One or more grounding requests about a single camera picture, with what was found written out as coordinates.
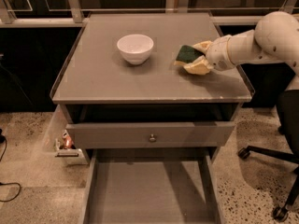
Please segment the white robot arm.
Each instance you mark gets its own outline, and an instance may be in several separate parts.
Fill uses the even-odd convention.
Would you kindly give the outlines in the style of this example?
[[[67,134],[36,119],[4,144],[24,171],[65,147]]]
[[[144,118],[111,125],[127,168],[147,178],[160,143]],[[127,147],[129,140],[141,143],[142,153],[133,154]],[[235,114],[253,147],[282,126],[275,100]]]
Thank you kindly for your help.
[[[244,63],[285,63],[299,76],[299,22],[286,12],[269,13],[253,30],[200,42],[192,49],[200,55],[182,65],[189,74],[206,75]]]

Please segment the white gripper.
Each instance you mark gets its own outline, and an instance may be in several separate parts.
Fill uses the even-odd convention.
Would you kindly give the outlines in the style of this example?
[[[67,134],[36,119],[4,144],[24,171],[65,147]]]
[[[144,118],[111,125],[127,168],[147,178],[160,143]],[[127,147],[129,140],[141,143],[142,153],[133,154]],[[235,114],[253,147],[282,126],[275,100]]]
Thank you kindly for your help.
[[[218,71],[234,69],[228,53],[228,43],[232,37],[222,36],[214,40],[202,41],[192,47],[206,55],[198,57],[191,63],[187,63],[183,68],[192,75],[203,76],[208,74],[213,68]]]

